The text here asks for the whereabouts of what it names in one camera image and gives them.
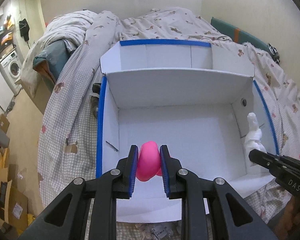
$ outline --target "orange stripe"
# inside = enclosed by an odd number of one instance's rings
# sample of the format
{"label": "orange stripe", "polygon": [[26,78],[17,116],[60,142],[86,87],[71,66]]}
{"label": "orange stripe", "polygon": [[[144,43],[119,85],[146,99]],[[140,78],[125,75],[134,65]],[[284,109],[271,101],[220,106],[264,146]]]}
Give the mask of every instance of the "orange stripe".
{"label": "orange stripe", "polygon": [[234,41],[235,43],[239,43],[239,32],[240,32],[240,29],[239,29],[239,28],[236,28],[236,29],[234,30],[234,39],[233,39],[233,41]]}

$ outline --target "blue tape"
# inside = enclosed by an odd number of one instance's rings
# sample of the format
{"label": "blue tape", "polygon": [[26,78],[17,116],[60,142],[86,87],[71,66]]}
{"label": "blue tape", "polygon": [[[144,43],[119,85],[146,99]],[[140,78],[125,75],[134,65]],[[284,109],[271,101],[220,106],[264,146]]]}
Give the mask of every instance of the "blue tape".
{"label": "blue tape", "polygon": [[97,124],[97,158],[96,158],[96,178],[102,175],[102,134],[103,134],[103,112],[105,109],[107,78],[103,76],[100,87],[100,98],[98,106]]}
{"label": "blue tape", "polygon": [[148,39],[148,40],[130,40],[120,41],[121,46],[132,45],[192,45],[201,47],[211,47],[211,44],[203,41],[185,41],[185,40],[168,40],[168,39]]}
{"label": "blue tape", "polygon": [[271,119],[271,115],[270,115],[268,106],[267,106],[267,104],[266,104],[266,101],[265,101],[265,99],[264,99],[264,97],[263,97],[263,95],[262,95],[262,93],[261,93],[261,90],[260,90],[260,88],[259,88],[257,82],[254,80],[253,83],[254,83],[254,85],[256,86],[256,89],[257,89],[257,91],[258,91],[258,93],[259,93],[259,96],[260,96],[260,98],[261,98],[261,101],[262,101],[262,103],[263,103],[263,108],[264,108],[264,110],[266,111],[266,115],[267,115],[267,118],[268,118],[268,122],[269,122],[269,124],[270,124],[270,129],[271,129],[272,137],[273,137],[273,140],[274,140],[274,145],[275,145],[275,151],[276,151],[276,154],[277,154],[277,155],[280,155],[280,152],[279,152],[279,146],[278,146],[278,140],[277,140],[277,136],[276,136],[276,134],[275,134],[274,124],[273,124],[273,122],[272,122],[272,119]]}

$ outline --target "pink ball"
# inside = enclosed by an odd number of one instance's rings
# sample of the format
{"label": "pink ball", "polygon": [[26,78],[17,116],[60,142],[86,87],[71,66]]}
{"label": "pink ball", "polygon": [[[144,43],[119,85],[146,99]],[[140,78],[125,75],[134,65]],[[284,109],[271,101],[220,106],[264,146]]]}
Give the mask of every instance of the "pink ball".
{"label": "pink ball", "polygon": [[148,181],[161,171],[161,159],[158,145],[154,141],[144,143],[139,151],[136,177]]}

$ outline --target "white cardboard box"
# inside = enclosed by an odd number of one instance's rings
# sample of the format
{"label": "white cardboard box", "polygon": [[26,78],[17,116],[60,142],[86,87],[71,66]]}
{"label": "white cardboard box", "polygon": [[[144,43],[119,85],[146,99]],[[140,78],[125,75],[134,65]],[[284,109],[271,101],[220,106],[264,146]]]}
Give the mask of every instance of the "white cardboard box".
{"label": "white cardboard box", "polygon": [[[265,168],[250,167],[243,149],[254,112],[261,142],[278,154],[254,66],[244,55],[198,41],[134,40],[118,42],[100,62],[97,177],[127,157],[131,145],[152,140],[166,144],[183,168],[204,179],[222,177],[242,197],[273,179]],[[159,176],[136,179],[132,198],[117,201],[117,221],[180,219],[181,200],[166,198]]]}

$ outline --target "countertop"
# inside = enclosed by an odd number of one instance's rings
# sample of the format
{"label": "countertop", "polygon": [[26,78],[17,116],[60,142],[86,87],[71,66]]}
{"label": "countertop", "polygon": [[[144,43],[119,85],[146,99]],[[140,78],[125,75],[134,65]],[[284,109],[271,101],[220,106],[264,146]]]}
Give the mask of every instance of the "countertop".
{"label": "countertop", "polygon": [[[11,53],[11,52],[13,52],[13,51],[15,51],[16,50],[16,48],[13,48],[10,52],[9,52],[9,54]],[[3,57],[2,59],[0,59],[0,63],[9,55],[9,54],[7,54],[5,57]]]}

